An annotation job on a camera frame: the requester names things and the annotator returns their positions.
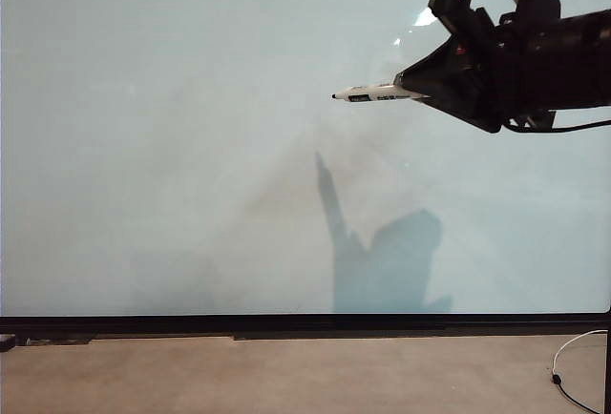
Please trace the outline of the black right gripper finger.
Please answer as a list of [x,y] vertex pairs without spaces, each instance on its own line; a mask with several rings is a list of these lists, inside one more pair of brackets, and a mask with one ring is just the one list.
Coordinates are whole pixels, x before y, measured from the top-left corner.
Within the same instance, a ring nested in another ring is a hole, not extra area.
[[415,88],[417,81],[477,88],[478,53],[452,34],[429,55],[399,72],[392,83],[397,87]]
[[464,76],[441,76],[420,72],[404,72],[403,88],[418,93],[417,102],[464,121],[490,134],[500,131],[495,115],[481,108],[482,91]]

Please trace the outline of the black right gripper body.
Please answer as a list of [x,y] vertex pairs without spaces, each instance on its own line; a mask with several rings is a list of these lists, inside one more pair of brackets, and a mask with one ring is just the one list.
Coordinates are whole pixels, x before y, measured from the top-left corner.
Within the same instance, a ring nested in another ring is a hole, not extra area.
[[481,108],[508,129],[551,129],[560,104],[557,52],[564,34],[557,15],[522,18],[503,15],[497,26],[486,15],[455,17],[455,36],[478,53]]

